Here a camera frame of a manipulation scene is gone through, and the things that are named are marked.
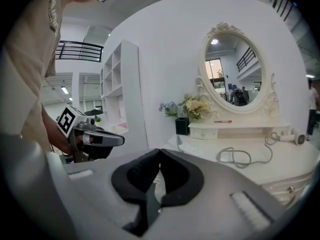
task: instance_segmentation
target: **oval mirror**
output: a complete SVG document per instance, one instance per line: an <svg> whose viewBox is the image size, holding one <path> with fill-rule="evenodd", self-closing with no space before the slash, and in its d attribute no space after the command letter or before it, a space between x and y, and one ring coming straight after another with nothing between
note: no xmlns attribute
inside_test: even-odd
<svg viewBox="0 0 320 240"><path fill-rule="evenodd" d="M205 68L220 99L243 107L255 100L262 86L261 63L254 49L241 37L223 33L210 40Z"/></svg>

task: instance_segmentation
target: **ceiling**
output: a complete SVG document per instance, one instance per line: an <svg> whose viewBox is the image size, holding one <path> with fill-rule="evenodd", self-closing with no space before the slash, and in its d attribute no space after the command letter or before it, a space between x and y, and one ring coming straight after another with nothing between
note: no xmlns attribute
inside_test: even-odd
<svg viewBox="0 0 320 240"><path fill-rule="evenodd" d="M55 76L45 78L40 98L43 105L56 103L70 103L72 97L72 73L57 73ZM65 94L61 87L66 87L69 94ZM79 100L100 100L100 75L80 74Z"/></svg>
<svg viewBox="0 0 320 240"><path fill-rule="evenodd" d="M86 36L86 41L93 44L101 45L108 38L108 34L125 19L138 12L139 10L159 2L161 0L107 0L104 3L71 3L69 4L63 15L63 22L69 24L77 24L91 26ZM274 0L259 0L269 6L273 5ZM275 13L282 14L282 19L287 15L291 3L284 10L286 0L277 1ZM304 21L299 12L299 7L293 7L289 16L285 20L285 24L295 36L293 30L297 28L299 23ZM319 74L320 78L320 57L319 48L315 45L312 34L308 32L305 36L296 38L300 48L305 68L309 74Z"/></svg>
<svg viewBox="0 0 320 240"><path fill-rule="evenodd" d="M85 26L104 26L112 31L125 19L161 0L107 0L68 4L63 22Z"/></svg>
<svg viewBox="0 0 320 240"><path fill-rule="evenodd" d="M224 34L217 38L218 43L209 44L207 53L235 50L241 38L232 34Z"/></svg>

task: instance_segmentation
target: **beige shirt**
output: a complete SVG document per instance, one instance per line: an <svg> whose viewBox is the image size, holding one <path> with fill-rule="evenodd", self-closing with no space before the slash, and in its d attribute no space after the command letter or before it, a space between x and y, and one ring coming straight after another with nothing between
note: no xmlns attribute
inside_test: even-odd
<svg viewBox="0 0 320 240"><path fill-rule="evenodd" d="M317 90L313 87L311 87L308 91L308 101L309 101L309 109L310 110L316 110L316 100L318 98Z"/></svg>
<svg viewBox="0 0 320 240"><path fill-rule="evenodd" d="M43 150L50 143L42 120L40 91L45 76L55 75L55 53L60 40L64 8L68 0L32 0L16 22L4 45L13 67L37 97L21 135L37 141Z"/></svg>

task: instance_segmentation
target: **ornate mirror frame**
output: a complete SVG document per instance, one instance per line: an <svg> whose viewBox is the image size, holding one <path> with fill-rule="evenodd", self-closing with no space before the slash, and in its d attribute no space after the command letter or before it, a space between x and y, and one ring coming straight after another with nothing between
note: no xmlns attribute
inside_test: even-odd
<svg viewBox="0 0 320 240"><path fill-rule="evenodd" d="M243 39L254 51L257 59L261 65L261 77L262 85L258 96L250 104L246 106L234 106L224 99L222 99L219 94L213 88L206 70L206 52L209 45L211 45L212 39L217 39L220 35L232 34ZM264 111L267 117L277 116L279 113L279 103L277 99L277 94L274 90L273 77L274 74L269 70L266 65L266 60L262 54L262 50L257 47L253 40L243 33L240 29L233 25L228 25L227 23L219 23L216 27L213 27L211 31L204 37L200 53L198 56L198 66L200 71L200 76L196 80L197 89L202 98L208 100L211 106L211 116L216 115L219 118L219 111L228 112L227 114L250 114L255 113L258 110L260 112Z"/></svg>

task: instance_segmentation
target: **person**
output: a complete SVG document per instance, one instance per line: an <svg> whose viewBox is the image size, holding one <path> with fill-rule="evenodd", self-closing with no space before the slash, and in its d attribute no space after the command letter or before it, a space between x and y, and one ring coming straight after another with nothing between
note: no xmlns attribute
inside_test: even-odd
<svg viewBox="0 0 320 240"><path fill-rule="evenodd" d="M246 90L246 87L242 86L242 91L244 93L244 98L245 98L246 102L249 103L250 102L250 100L249 100L249 92Z"/></svg>
<svg viewBox="0 0 320 240"><path fill-rule="evenodd" d="M66 5L90 1L94 0L32 0L3 46L4 60L36 98L21 135L26 140L38 142L44 151L52 151L52 144L63 153L72 154L67 138L41 104L40 91L44 78L55 75L55 54Z"/></svg>
<svg viewBox="0 0 320 240"><path fill-rule="evenodd" d="M309 119L308 119L308 126L306 130L306 137L307 141L310 140L310 136L314 133L314 127L316 124L317 118L317 107L316 104L319 104L319 96L317 90L312 87L312 80L308 79L308 101L309 101Z"/></svg>
<svg viewBox="0 0 320 240"><path fill-rule="evenodd" d="M238 89L238 87L234 84L232 86L232 92L230 95L230 103L234 102L235 106L245 106L248 104L246 98L245 98L245 94L243 93L242 90Z"/></svg>

